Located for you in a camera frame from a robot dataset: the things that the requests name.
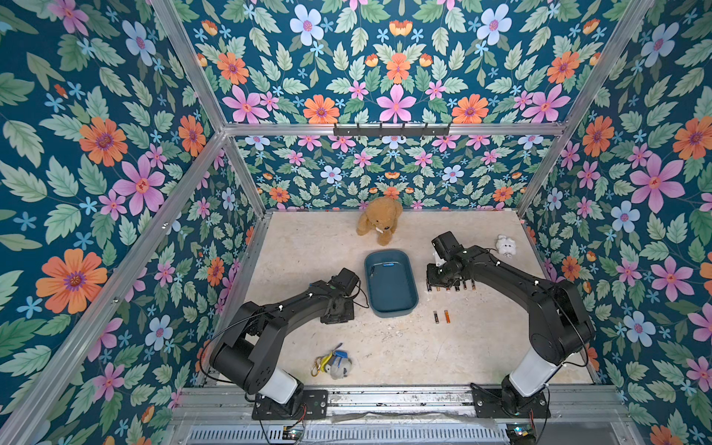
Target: light blue flower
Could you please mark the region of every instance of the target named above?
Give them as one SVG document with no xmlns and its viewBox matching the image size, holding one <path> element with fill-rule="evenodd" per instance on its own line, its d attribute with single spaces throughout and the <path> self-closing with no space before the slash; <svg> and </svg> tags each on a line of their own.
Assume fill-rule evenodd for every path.
<svg viewBox="0 0 712 445">
<path fill-rule="evenodd" d="M 77 238 L 79 238 L 79 241 L 76 241 L 73 246 L 74 247 L 81 247 L 83 251 L 87 250 L 87 246 L 91 246 L 94 244 L 94 241 L 90 240 L 91 238 L 91 232 L 87 232 L 86 234 L 83 234 L 81 232 L 75 232 L 74 233 Z"/>
<path fill-rule="evenodd" d="M 37 221 L 37 216 L 32 216 L 30 218 L 30 215 L 26 211 L 22 212 L 22 218 L 19 218 L 16 216 L 15 218 L 12 219 L 12 221 L 16 222 L 17 224 L 22 224 L 20 226 L 20 230 L 22 230 L 22 231 L 27 230 L 28 227 L 30 229 L 34 229 L 37 227 L 34 224 L 32 224 L 33 222 Z"/>
<path fill-rule="evenodd" d="M 79 204 L 79 207 L 85 209 L 87 215 L 91 215 L 96 212 L 96 204 L 98 204 L 96 201 L 92 201 L 90 197 L 87 197 L 86 201 Z"/>
<path fill-rule="evenodd" d="M 34 315 L 35 312 L 42 312 L 42 308 L 39 307 L 40 303 L 42 303 L 41 298 L 32 300 L 32 297 L 27 297 L 25 298 L 25 301 L 27 302 L 27 305 L 20 306 L 17 308 L 17 311 L 20 313 L 25 312 L 25 318 L 28 320 L 32 318 L 32 315 Z"/>
<path fill-rule="evenodd" d="M 388 30 L 387 29 L 379 29 L 378 36 L 376 36 L 376 38 L 381 40 L 381 43 L 385 42 L 386 40 L 390 40 L 390 37 L 388 36 Z"/>
<path fill-rule="evenodd" d="M 59 110 L 66 110 L 66 108 L 64 108 L 64 105 L 61 105 L 62 102 L 64 102 L 64 100 L 62 100 L 62 98 L 55 99 L 52 97 L 52 95 L 50 93 L 47 93 L 47 98 L 48 98 L 48 101 L 45 102 L 45 105 L 48 107 L 52 107 L 54 112 L 58 112 Z"/>
<path fill-rule="evenodd" d="M 220 25 L 220 34 L 222 34 L 224 38 L 232 37 L 231 32 L 232 30 L 230 28 L 226 28 L 225 25 Z"/>
<path fill-rule="evenodd" d="M 70 90 L 69 90 L 69 95 L 70 95 L 70 96 L 76 96 L 77 99 L 81 99 L 82 96 L 84 96 L 84 95 L 87 94 L 87 93 L 84 93 L 84 92 L 82 91 L 82 84 L 81 84 L 81 83 L 74 84 L 74 83 L 71 83 L 71 82 L 67 82 L 67 85 L 68 85 L 69 88 L 70 88 Z"/>
<path fill-rule="evenodd" d="M 413 30 L 413 35 L 410 36 L 410 39 L 411 39 L 411 40 L 415 40 L 415 43 L 418 43 L 418 42 L 420 42 L 420 39 L 421 39 L 421 38 L 425 38 L 425 37 L 423 37 L 423 30 L 422 30 L 422 28 L 421 28 L 421 29 L 414 29 L 414 30 Z"/>
</svg>

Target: teddy bear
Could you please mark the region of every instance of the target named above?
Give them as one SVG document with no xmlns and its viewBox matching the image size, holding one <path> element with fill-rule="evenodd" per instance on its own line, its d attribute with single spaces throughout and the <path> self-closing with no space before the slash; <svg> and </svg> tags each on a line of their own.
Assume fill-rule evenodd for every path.
<svg viewBox="0 0 712 445">
<path fill-rule="evenodd" d="M 364 236 L 371 229 L 376 229 L 379 233 L 378 244 L 386 246 L 396 231 L 398 217 L 401 213 L 403 213 L 403 206 L 397 200 L 389 197 L 376 198 L 361 214 L 356 233 L 359 236 Z"/>
</svg>

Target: vent grille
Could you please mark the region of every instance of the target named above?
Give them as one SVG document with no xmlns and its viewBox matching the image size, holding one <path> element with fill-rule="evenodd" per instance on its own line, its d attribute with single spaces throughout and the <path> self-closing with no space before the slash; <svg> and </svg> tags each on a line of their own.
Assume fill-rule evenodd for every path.
<svg viewBox="0 0 712 445">
<path fill-rule="evenodd" d="M 265 425 L 265 431 L 272 444 L 293 444 L 282 440 L 282 425 Z M 340 445 L 402 443 L 477 443 L 507 444 L 504 428 L 489 429 L 479 425 L 462 424 L 349 424 L 349 425 L 309 425 L 301 443 L 330 443 Z M 190 434 L 190 445 L 217 444 L 266 444 L 259 424 L 237 426 L 194 426 Z"/>
</svg>

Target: blue tray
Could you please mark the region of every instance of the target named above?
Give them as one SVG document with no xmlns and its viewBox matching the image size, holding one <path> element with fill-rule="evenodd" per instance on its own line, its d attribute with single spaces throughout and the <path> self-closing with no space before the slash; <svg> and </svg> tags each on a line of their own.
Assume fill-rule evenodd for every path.
<svg viewBox="0 0 712 445">
<path fill-rule="evenodd" d="M 374 252 L 365 265 L 373 312 L 381 318 L 410 314 L 418 305 L 418 290 L 408 255 L 398 250 Z"/>
</svg>

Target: white toy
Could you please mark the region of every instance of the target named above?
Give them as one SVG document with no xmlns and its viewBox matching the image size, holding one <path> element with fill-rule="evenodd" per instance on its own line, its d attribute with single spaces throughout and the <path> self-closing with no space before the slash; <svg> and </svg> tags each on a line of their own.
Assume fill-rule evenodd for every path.
<svg viewBox="0 0 712 445">
<path fill-rule="evenodd" d="M 517 253 L 517 245 L 514 240 L 506 235 L 498 236 L 495 246 L 497 247 L 497 252 L 507 258 L 512 258 L 512 255 L 516 255 Z"/>
</svg>

